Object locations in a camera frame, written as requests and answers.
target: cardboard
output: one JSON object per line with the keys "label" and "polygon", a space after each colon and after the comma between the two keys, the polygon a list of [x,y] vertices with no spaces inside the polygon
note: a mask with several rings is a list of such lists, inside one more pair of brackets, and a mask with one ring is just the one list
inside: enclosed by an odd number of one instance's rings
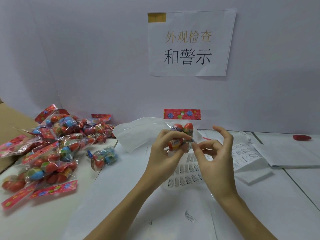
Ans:
{"label": "cardboard", "polygon": [[[17,129],[30,129],[38,126],[32,118],[10,108],[5,103],[0,103],[0,145],[21,135]],[[14,164],[17,156],[0,158],[0,174]]]}

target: right hand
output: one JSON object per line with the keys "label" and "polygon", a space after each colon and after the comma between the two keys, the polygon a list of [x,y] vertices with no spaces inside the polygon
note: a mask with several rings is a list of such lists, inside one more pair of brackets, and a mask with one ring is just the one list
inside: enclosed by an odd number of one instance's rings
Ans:
{"label": "right hand", "polygon": [[[220,126],[212,128],[223,136],[223,145],[217,140],[210,140],[192,143],[192,148],[205,183],[220,203],[238,196],[231,156],[233,136]],[[204,154],[211,155],[213,161],[208,161]]]}

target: table surface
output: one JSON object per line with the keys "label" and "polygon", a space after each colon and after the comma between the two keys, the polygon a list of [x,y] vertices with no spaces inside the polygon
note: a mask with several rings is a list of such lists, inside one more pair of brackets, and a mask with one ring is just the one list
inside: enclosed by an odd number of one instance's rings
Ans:
{"label": "table surface", "polygon": [[[210,139],[222,140],[221,135],[215,131],[202,131],[201,134]],[[251,139],[253,143],[258,143],[252,135]],[[127,154],[125,161],[120,160],[112,168],[100,173],[71,217],[63,239],[83,239],[111,212],[141,177],[148,153],[148,149],[140,147],[130,155]],[[320,212],[284,170],[274,170],[273,176],[251,186],[238,180],[236,185],[251,211],[279,240],[319,239]],[[211,199],[210,208],[218,240],[242,239],[214,199]]]}
{"label": "table surface", "polygon": [[[117,139],[107,139],[106,144],[93,145],[88,149],[96,151],[108,145],[114,146],[116,142]],[[56,240],[61,238],[71,215],[99,174],[92,170],[85,151],[80,151],[76,156],[79,158],[76,170],[77,189],[62,193],[58,197],[43,196],[36,200],[25,201],[14,211],[1,211],[1,239]],[[14,167],[2,173],[0,180],[11,174],[15,174]]]}
{"label": "table surface", "polygon": [[[293,134],[255,132],[255,135],[264,144],[271,142],[299,143],[320,157],[320,135],[309,135],[312,137],[310,141],[295,141],[292,138]],[[286,169],[285,171],[316,207],[320,209],[320,168]]]}

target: floral header card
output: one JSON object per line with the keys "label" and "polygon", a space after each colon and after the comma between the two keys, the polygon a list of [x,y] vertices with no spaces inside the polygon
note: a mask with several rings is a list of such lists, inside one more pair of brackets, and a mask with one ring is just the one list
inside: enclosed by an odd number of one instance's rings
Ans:
{"label": "floral header card", "polygon": [[169,120],[201,120],[200,109],[165,108],[163,118]]}

